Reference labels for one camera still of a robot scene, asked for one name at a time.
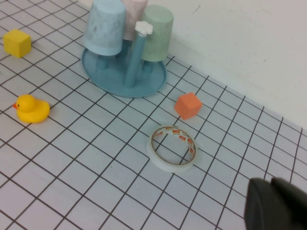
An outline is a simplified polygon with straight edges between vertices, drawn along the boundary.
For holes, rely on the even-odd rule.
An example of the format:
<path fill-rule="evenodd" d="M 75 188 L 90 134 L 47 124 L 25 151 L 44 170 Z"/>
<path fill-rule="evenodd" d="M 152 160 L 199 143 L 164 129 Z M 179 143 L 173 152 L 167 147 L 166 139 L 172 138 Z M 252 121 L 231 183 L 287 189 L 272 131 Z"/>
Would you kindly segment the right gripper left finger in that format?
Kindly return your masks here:
<path fill-rule="evenodd" d="M 246 229 L 270 230 L 276 202 L 276 191 L 269 182 L 260 178 L 250 179 L 244 212 Z"/>

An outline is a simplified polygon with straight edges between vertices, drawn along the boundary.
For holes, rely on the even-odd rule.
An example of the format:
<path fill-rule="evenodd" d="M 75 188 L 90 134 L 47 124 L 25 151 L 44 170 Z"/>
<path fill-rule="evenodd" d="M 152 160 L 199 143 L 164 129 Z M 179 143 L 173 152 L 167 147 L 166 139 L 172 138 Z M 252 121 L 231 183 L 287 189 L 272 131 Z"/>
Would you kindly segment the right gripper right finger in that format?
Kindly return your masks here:
<path fill-rule="evenodd" d="M 307 229 L 307 194 L 297 186 L 283 178 L 271 179 L 271 185 L 276 189 L 290 212 L 293 230 Z"/>

